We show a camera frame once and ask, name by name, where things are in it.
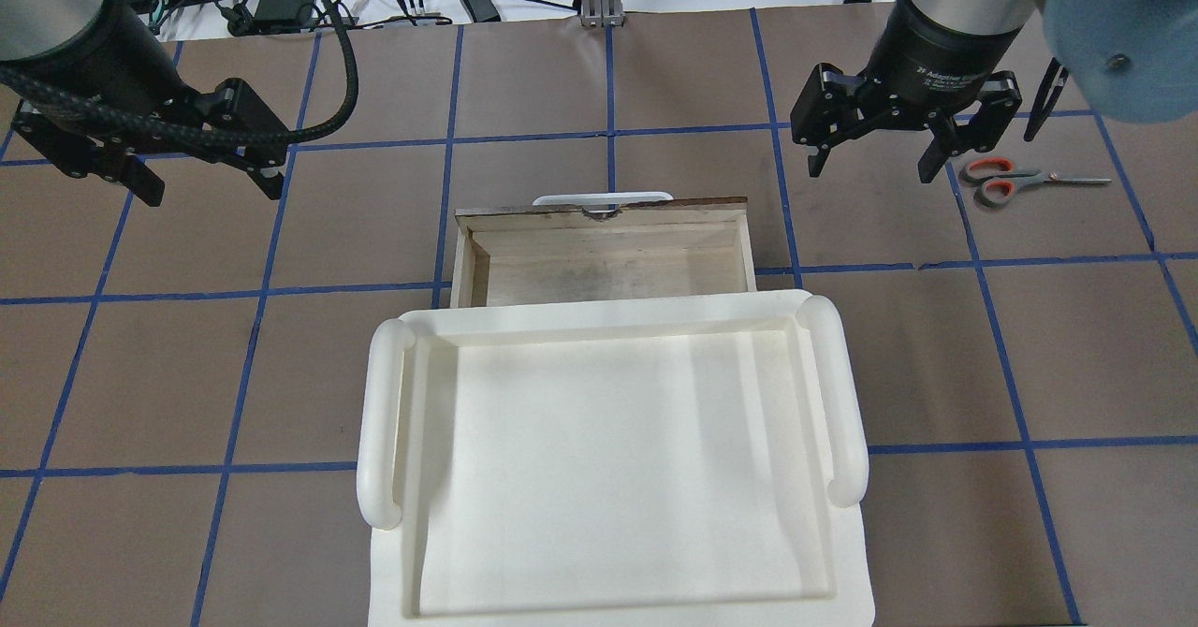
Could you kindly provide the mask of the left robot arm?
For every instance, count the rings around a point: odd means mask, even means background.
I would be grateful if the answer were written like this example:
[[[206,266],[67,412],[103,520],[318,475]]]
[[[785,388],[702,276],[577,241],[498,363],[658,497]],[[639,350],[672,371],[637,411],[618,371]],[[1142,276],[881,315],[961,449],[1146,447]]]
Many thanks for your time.
[[[12,128],[68,177],[120,183],[158,206],[167,185],[145,156],[188,153],[246,171],[264,195],[282,197],[284,144],[204,146],[125,121],[102,121],[52,100],[47,88],[107,104],[137,117],[196,131],[282,132],[270,105],[248,82],[220,82],[199,94],[125,0],[1,0],[4,85],[22,100]]]

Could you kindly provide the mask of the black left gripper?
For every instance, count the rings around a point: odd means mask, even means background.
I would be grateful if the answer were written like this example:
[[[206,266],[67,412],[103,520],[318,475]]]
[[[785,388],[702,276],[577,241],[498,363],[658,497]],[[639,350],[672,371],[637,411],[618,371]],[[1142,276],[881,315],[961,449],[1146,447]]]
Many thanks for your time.
[[[258,94],[241,78],[228,78],[212,94],[183,88],[168,95],[155,110],[132,111],[103,101],[103,95],[69,94],[65,88],[10,68],[10,85],[24,95],[48,120],[67,125],[72,133],[120,150],[143,153],[188,153],[210,163],[246,171],[267,199],[282,199],[286,146],[219,145],[205,139],[214,131],[246,132],[258,123]],[[150,207],[162,204],[167,183],[137,153],[105,153],[93,161],[93,173],[120,183]]]

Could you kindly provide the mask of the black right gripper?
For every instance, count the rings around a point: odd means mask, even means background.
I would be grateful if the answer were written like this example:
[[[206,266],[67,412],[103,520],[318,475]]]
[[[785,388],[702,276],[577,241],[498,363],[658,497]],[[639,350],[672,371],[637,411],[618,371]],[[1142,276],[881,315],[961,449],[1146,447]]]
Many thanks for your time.
[[[921,183],[952,157],[996,147],[1022,102],[1014,72],[998,68],[1017,36],[960,34],[920,10],[891,10],[869,64],[855,74],[817,64],[792,107],[809,176],[821,176],[834,147],[872,131],[931,131],[916,161]]]

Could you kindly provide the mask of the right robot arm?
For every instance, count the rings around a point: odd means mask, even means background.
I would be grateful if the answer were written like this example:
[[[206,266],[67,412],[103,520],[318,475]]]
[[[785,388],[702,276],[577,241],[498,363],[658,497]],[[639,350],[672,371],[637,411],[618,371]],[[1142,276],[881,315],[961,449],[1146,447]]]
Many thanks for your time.
[[[789,115],[792,141],[821,175],[831,150],[876,131],[928,131],[916,162],[928,182],[946,161],[993,150],[1022,102],[1002,71],[1031,13],[1058,70],[1091,107],[1123,123],[1172,123],[1194,111],[1197,0],[896,0],[855,76],[813,66]]]

